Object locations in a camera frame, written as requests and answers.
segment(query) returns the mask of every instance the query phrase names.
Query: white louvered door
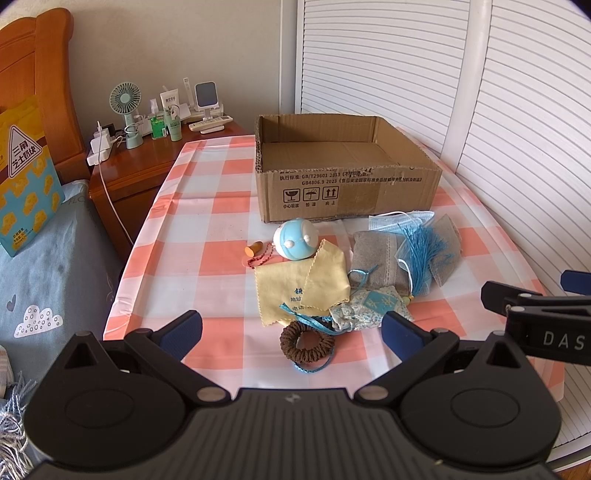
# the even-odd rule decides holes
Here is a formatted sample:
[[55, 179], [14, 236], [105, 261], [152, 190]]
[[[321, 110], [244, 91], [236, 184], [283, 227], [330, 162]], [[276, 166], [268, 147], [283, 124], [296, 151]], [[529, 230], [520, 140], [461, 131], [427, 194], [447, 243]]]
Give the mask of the white louvered door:
[[[299, 2], [296, 112], [380, 115], [437, 154], [446, 143], [550, 292], [563, 270], [591, 271], [591, 21], [569, 0], [492, 0], [492, 15], [491, 0]], [[468, 26], [470, 8], [488, 14]], [[488, 33], [482, 78], [468, 27], [470, 45]], [[460, 73], [478, 99], [450, 125]], [[590, 368], [566, 366], [559, 405], [551, 459], [591, 443]]]
[[493, 0], [457, 174], [561, 294], [591, 269], [591, 22], [568, 0]]
[[379, 115], [440, 153], [468, 7], [468, 0], [303, 0], [296, 112]]

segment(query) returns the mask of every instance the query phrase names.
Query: pink and white checkered tablecloth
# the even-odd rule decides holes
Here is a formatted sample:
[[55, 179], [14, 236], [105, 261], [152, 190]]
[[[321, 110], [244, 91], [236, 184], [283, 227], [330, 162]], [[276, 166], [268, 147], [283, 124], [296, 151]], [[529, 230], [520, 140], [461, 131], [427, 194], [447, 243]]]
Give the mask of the pink and white checkered tablecloth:
[[[447, 283], [435, 283], [409, 310], [425, 330], [446, 327], [463, 338], [484, 339], [504, 328], [487, 312], [480, 288], [496, 280], [543, 291], [513, 242], [474, 194], [425, 147], [443, 169], [433, 209], [448, 213], [462, 236], [462, 261]], [[188, 143], [154, 201], [125, 267], [104, 338], [120, 339], [136, 328], [157, 330], [186, 310], [203, 318], [203, 337], [184, 362], [236, 394], [239, 387], [346, 387], [352, 394], [399, 360], [379, 329], [336, 337], [335, 356], [324, 370], [305, 374], [281, 352], [282, 326], [263, 327], [254, 271], [242, 264], [244, 247], [270, 241], [277, 225], [258, 212], [253, 136]], [[318, 223], [322, 238], [352, 250], [352, 234], [368, 219]], [[558, 400], [563, 364], [532, 360]]]

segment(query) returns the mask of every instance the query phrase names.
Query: hand sanitizer bottle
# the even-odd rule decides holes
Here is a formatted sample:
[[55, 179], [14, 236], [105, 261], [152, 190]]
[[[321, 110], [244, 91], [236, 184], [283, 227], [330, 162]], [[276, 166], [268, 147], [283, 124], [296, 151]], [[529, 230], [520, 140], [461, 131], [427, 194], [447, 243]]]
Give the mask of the hand sanitizer bottle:
[[164, 138], [167, 135], [166, 124], [164, 123], [164, 112], [158, 111], [158, 101], [155, 98], [150, 100], [150, 125], [152, 126], [152, 138]]

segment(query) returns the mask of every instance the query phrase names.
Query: blue bedsheet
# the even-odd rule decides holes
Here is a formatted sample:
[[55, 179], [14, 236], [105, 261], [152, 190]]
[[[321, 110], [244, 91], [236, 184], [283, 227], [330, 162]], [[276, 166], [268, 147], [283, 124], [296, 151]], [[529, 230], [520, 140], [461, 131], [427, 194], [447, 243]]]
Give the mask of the blue bedsheet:
[[88, 183], [63, 188], [66, 200], [32, 243], [14, 258], [0, 247], [0, 345], [25, 380], [39, 382], [75, 332], [102, 338], [123, 268]]

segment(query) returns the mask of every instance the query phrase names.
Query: blue tassel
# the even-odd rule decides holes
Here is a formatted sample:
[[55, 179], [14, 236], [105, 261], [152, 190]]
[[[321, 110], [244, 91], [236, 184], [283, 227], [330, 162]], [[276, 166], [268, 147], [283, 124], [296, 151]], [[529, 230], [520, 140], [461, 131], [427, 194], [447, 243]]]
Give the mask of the blue tassel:
[[430, 278], [429, 262], [447, 247], [430, 226], [420, 226], [415, 230], [402, 229], [406, 238], [404, 257], [408, 272], [412, 278], [411, 294], [416, 296], [423, 289], [423, 284]]

